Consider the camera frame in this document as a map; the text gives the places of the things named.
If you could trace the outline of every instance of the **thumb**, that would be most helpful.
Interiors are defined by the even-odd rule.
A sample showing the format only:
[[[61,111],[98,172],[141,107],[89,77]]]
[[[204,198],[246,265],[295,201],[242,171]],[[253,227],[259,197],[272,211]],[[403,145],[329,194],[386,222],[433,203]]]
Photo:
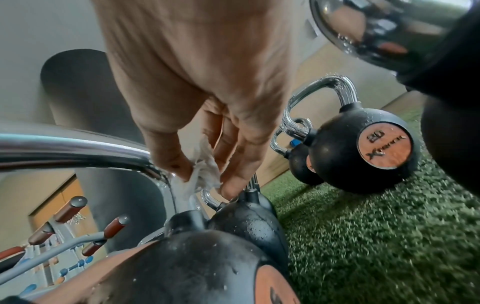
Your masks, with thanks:
[[[188,181],[193,171],[189,159],[182,152],[177,132],[164,133],[142,129],[153,163],[160,169],[174,173]]]

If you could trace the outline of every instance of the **human hand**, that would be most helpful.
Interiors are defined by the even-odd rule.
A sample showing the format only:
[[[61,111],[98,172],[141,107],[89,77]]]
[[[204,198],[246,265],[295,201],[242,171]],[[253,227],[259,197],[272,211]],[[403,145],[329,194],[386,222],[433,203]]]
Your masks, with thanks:
[[[291,1],[93,4],[113,75],[153,162],[190,178],[177,131],[201,111],[224,169],[220,194],[236,196],[261,165],[290,94]]]

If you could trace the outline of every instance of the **grass floor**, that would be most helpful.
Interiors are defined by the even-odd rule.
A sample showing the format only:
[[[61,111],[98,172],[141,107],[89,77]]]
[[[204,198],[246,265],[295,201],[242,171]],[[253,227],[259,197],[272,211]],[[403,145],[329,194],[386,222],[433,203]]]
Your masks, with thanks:
[[[420,111],[400,115],[419,133]],[[480,201],[434,163],[378,195],[306,186],[290,172],[262,187],[309,303],[480,303]]]

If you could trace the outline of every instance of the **white cloth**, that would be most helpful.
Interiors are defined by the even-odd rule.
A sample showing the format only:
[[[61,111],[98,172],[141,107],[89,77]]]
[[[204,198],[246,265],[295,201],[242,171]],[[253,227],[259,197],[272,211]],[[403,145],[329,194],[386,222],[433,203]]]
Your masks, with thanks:
[[[171,192],[175,197],[177,213],[196,210],[199,206],[196,193],[202,189],[210,191],[220,187],[220,171],[215,163],[214,152],[206,135],[202,135],[193,157],[190,158],[193,172],[188,182],[174,176],[171,179]]]

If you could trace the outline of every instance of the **orange label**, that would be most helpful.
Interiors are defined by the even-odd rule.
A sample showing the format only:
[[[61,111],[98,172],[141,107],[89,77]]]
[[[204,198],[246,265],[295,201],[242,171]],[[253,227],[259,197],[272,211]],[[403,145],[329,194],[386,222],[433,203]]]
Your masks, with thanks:
[[[306,167],[313,173],[315,172],[315,169],[312,167],[312,162],[310,161],[310,155],[306,156]]]
[[[255,304],[300,304],[300,301],[280,272],[264,265],[256,272]]]
[[[381,169],[395,169],[412,152],[412,141],[401,127],[381,122],[366,127],[358,138],[358,151],[369,164]]]

